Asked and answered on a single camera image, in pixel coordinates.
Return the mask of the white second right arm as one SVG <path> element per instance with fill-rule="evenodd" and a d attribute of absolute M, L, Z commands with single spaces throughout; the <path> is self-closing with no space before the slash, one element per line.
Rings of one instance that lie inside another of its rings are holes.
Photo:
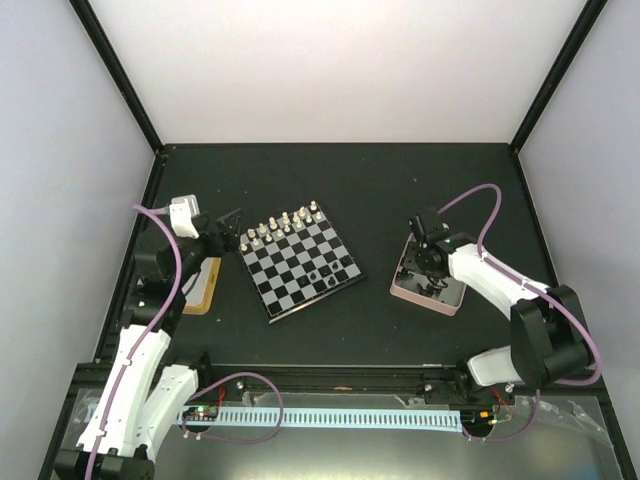
<path fill-rule="evenodd" d="M 390 292 L 410 303 L 453 316 L 471 288 L 506 318 L 522 298 L 523 276 L 476 244 L 467 243 L 447 255 L 441 266 L 430 264 L 432 251 L 414 239 L 407 240 Z M 476 354 L 462 364 L 473 387 L 491 387 L 521 380 L 511 360 L 511 347 Z"/>

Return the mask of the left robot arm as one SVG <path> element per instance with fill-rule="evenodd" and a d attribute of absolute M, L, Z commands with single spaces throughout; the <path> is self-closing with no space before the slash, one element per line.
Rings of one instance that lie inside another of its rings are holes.
<path fill-rule="evenodd" d="M 239 248 L 242 212 L 215 220 L 174 204 L 149 220 L 133 253 L 133 288 L 121 317 L 117 353 L 102 395 L 75 447 L 60 450 L 61 479 L 151 479 L 156 457 L 180 408 L 207 397 L 215 376 L 205 352 L 163 360 L 183 315 L 183 288 L 210 258 Z"/>

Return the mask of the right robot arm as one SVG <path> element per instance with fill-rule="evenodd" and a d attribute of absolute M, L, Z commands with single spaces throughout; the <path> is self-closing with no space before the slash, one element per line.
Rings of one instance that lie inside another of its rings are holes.
<path fill-rule="evenodd" d="M 516 383 L 589 385 L 601 375 L 601 358 L 584 325 L 577 293 L 533 281 L 474 243 L 466 234 L 436 242 L 410 236 L 400 270 L 413 280 L 444 281 L 473 289 L 509 321 L 510 343 L 476 354 L 454 379 L 457 396 L 476 403 L 491 386 Z"/>

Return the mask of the white second left arm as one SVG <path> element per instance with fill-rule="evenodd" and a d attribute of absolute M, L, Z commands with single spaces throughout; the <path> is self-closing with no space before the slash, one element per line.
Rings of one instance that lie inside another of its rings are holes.
<path fill-rule="evenodd" d="M 146 301 L 136 317 L 153 326 L 142 341 L 144 345 L 154 338 L 170 339 L 184 314 L 209 311 L 221 258 L 239 248 L 241 210 L 215 221 L 186 204 L 173 203 L 167 212 L 167 223 L 155 211 L 144 212 L 160 233 L 145 231 L 136 247 L 140 294 Z M 159 450 L 183 405 L 212 381 L 210 358 L 204 350 L 176 351 L 166 360 L 160 381 L 143 409 L 141 425 L 147 431 L 143 444 L 149 453 Z"/>

